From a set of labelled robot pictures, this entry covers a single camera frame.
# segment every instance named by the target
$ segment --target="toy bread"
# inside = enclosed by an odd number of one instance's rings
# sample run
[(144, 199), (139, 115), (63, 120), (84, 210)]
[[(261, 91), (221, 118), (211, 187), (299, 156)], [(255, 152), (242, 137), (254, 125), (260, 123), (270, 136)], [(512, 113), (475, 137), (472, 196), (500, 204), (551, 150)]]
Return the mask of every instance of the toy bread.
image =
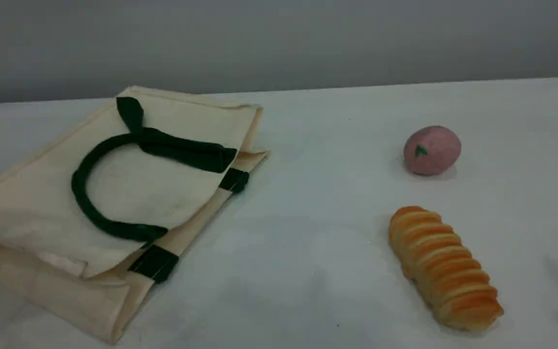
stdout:
[(415, 281), (441, 323), (476, 332), (503, 315), (490, 277), (439, 214), (400, 208), (390, 220), (389, 242), (404, 275)]

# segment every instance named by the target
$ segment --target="folded bag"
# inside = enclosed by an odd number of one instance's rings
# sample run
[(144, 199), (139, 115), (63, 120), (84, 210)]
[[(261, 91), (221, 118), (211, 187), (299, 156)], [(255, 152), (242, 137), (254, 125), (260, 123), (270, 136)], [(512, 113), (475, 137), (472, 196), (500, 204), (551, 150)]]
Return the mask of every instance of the folded bag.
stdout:
[(0, 283), (115, 343), (265, 158), (262, 109), (140, 87), (0, 176)]

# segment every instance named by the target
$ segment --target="fake pastry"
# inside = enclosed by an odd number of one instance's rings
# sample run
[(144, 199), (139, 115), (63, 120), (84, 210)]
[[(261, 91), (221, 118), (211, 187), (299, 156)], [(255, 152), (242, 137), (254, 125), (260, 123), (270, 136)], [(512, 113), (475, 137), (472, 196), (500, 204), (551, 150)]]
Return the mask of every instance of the fake pastry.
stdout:
[(436, 212), (400, 208), (390, 220), (389, 242), (439, 322), (476, 332), (503, 315), (490, 277)]

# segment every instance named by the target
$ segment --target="pink peach toy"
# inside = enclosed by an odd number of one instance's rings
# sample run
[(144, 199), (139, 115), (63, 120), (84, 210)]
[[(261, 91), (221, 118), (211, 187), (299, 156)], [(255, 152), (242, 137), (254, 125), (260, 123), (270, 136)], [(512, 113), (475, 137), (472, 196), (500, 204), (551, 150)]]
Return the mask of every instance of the pink peach toy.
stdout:
[(440, 175), (451, 167), (462, 149), (462, 143), (449, 128), (428, 126), (414, 133), (403, 148), (406, 167), (422, 176)]

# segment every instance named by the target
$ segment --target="white table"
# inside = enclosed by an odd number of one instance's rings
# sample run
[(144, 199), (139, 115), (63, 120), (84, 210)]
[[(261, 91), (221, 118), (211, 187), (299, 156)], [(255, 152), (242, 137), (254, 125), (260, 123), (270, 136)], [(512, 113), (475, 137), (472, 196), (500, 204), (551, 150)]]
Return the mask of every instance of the white table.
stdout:
[[(221, 95), (265, 106), (272, 156), (157, 287), (120, 348), (558, 348), (558, 79)], [(0, 172), (103, 100), (0, 104)], [(463, 142), (423, 179), (401, 150), (423, 126)], [(503, 316), (438, 325), (386, 243), (417, 204), (456, 228)], [(0, 286), (0, 348), (105, 345)]]

